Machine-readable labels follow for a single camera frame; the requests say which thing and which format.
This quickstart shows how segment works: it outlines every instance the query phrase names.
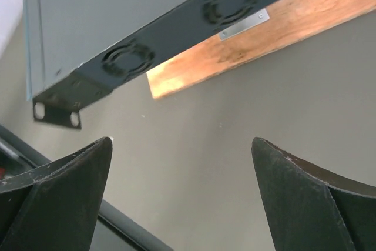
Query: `mounting hole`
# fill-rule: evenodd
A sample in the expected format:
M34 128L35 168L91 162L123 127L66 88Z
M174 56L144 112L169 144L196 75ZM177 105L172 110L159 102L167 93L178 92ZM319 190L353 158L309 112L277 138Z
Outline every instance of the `mounting hole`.
M80 117L78 113L72 112L70 115L70 122L72 123L72 126L77 128L80 125Z
M34 106L34 115L38 120L42 120L46 115L45 105L37 102Z

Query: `concrete floor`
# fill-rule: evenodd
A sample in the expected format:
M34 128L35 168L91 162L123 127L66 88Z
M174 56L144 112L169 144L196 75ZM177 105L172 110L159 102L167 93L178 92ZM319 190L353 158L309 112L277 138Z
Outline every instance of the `concrete floor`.
M160 101L141 76L82 111L81 132L33 123L21 24L0 60L0 122L50 159L113 136L105 199L176 250L274 250L255 136L376 186L375 23L359 17Z

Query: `wooden plank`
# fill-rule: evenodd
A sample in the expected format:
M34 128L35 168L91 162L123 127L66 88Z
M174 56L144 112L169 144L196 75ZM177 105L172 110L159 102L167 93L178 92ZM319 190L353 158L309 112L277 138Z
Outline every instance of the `wooden plank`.
M376 0L279 0L270 20L226 41L215 35L147 72L155 99L372 11Z

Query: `metal box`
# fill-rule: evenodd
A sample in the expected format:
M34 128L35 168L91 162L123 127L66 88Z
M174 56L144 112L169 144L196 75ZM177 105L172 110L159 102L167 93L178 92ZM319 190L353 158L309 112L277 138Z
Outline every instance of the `metal box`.
M71 114L276 0L24 0L37 121Z

